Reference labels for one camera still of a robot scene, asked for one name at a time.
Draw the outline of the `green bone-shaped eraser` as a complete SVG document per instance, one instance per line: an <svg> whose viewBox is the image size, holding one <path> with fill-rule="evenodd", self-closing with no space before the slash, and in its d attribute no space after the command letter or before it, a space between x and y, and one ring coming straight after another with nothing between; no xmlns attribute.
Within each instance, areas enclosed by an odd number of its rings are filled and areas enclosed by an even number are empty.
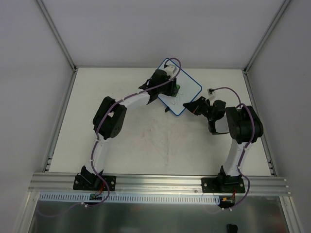
<svg viewBox="0 0 311 233"><path fill-rule="evenodd" d="M177 89L177 91L176 91L176 94L178 94L178 92L179 92L179 89L180 89L180 85L176 85L176 89Z"/></svg>

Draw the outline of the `blue-framed whiteboard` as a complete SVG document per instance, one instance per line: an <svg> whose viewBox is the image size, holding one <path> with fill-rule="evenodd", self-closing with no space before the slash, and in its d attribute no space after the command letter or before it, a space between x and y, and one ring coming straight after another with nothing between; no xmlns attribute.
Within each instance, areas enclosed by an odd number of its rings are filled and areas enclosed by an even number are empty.
<svg viewBox="0 0 311 233"><path fill-rule="evenodd" d="M175 97L168 97L163 94L158 95L158 99L166 106L175 116L180 116L185 107L184 103L192 102L202 91L202 86L193 79L188 73L181 69L176 78L176 84L180 86Z"/></svg>

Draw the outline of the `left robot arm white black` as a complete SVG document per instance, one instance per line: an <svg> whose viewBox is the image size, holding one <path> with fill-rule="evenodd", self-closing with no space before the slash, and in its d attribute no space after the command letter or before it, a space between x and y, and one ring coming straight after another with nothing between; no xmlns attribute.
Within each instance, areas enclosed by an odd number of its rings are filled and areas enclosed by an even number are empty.
<svg viewBox="0 0 311 233"><path fill-rule="evenodd" d="M103 176L108 140L121 132L128 111L150 104L160 94L175 97L179 90L176 78L180 70L174 65L165 65L163 69L156 69L136 93L119 101L109 96L103 99L92 121L96 140L91 158L75 176L74 190L110 189L109 179Z"/></svg>

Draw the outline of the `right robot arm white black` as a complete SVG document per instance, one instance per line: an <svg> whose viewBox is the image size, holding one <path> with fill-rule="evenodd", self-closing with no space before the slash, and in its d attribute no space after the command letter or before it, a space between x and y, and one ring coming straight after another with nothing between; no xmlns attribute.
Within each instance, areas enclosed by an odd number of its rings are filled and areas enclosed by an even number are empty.
<svg viewBox="0 0 311 233"><path fill-rule="evenodd" d="M208 130L212 135L230 134L232 139L224 165L217 177L207 182L207 187L218 187L221 191L228 192L235 185L239 186L246 151L263 135L262 122L253 107L242 103L237 107L227 107L222 100L210 104L204 97L184 103L183 106L196 116L206 117Z"/></svg>

